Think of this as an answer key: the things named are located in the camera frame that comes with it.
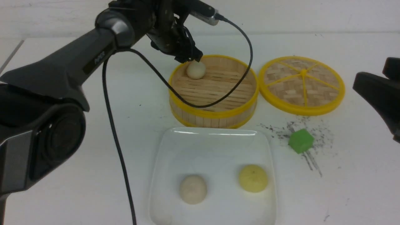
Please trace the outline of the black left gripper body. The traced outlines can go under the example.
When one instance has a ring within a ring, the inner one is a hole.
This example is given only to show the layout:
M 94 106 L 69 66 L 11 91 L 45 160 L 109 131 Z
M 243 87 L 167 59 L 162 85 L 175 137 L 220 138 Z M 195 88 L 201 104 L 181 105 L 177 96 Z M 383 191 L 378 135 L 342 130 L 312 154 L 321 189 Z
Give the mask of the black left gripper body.
M 154 10 L 154 25 L 146 33 L 152 47 L 166 55 L 193 55 L 194 41 L 184 26 L 188 16 L 188 9 Z

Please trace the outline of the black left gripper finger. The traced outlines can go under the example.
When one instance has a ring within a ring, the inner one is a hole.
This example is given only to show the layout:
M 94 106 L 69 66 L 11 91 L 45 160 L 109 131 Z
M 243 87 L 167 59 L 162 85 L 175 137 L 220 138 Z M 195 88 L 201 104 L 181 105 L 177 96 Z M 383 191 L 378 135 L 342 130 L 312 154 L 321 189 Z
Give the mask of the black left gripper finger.
M 195 44 L 192 44 L 189 47 L 189 56 L 188 56 L 188 61 L 196 61 L 196 62 L 200 62 L 200 60 L 203 57 L 203 52 L 201 50 L 199 50 Z
M 193 60 L 192 52 L 176 52 L 174 53 L 174 60 L 179 63 L 186 63 Z

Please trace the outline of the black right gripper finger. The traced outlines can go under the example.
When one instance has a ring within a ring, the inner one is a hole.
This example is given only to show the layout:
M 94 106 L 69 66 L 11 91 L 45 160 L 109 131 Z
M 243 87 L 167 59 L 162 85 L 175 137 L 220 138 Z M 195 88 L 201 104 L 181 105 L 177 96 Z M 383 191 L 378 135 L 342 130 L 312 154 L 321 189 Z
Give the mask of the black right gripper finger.
M 355 76 L 353 90 L 374 108 L 393 135 L 393 140 L 399 142 L 399 75 L 384 78 L 368 72 L 359 72 Z
M 400 79 L 400 58 L 387 57 L 382 73 L 388 79 Z

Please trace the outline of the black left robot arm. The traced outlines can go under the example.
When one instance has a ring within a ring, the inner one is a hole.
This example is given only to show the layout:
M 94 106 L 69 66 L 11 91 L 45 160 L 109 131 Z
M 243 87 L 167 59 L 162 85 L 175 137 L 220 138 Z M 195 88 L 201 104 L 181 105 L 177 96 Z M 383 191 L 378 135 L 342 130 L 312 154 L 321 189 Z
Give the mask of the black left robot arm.
M 10 194 L 26 191 L 80 147 L 90 107 L 82 85 L 142 37 L 184 63 L 202 52 L 185 37 L 188 15 L 214 16 L 200 0 L 113 0 L 95 27 L 43 59 L 1 76 L 1 224 Z

